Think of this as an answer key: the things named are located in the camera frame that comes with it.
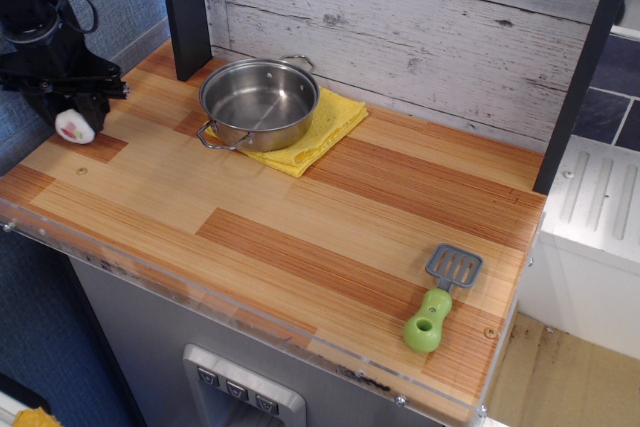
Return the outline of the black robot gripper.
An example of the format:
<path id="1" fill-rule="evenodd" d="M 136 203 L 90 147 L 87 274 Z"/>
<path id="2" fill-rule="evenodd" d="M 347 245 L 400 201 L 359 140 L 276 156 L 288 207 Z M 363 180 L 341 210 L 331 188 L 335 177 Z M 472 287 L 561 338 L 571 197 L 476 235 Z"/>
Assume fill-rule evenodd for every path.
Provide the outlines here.
<path id="1" fill-rule="evenodd" d="M 1 88 L 21 94 L 55 130 L 58 115 L 74 109 L 99 133 L 109 101 L 126 98 L 129 87 L 117 64 L 88 49 L 70 6 L 52 13 L 44 27 L 6 37 L 14 50 L 1 56 Z"/>

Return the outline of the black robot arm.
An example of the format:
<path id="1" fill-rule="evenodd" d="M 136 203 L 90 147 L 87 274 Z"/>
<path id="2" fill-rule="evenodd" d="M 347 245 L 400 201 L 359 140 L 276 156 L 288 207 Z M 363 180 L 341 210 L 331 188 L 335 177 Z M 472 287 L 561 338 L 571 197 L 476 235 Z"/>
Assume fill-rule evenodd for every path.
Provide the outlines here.
<path id="1" fill-rule="evenodd" d="M 1 0 L 1 88 L 20 93 L 64 140 L 89 144 L 104 128 L 111 99 L 129 89 L 121 68 L 92 53 L 99 27 L 90 0 Z"/>

